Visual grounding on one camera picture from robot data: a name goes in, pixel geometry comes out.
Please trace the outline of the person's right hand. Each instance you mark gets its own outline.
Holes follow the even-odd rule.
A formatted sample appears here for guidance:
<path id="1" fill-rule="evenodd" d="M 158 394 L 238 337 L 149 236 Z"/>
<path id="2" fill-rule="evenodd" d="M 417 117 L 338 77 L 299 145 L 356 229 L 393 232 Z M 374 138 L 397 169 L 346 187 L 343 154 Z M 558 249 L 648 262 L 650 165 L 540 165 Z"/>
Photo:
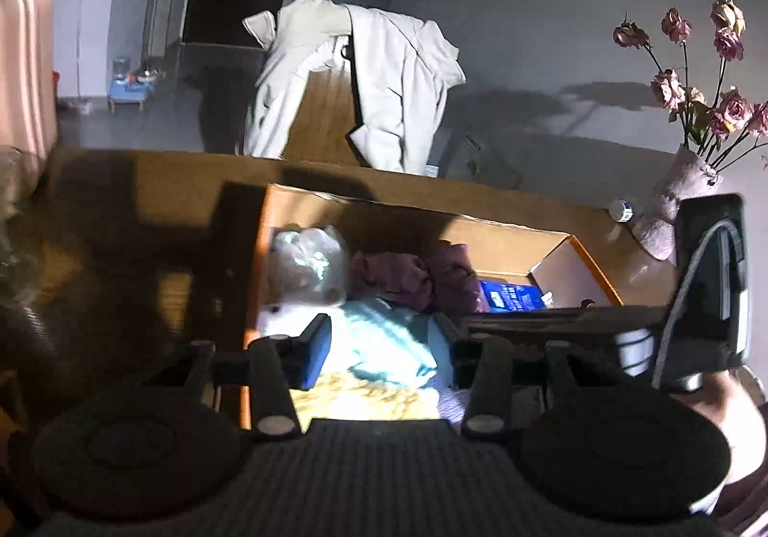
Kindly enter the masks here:
<path id="1" fill-rule="evenodd" d="M 747 498 L 767 483 L 767 405 L 757 407 L 730 370 L 706 374 L 698 392 L 675 399 L 715 424 L 728 441 L 732 463 L 715 515 L 747 510 Z"/>

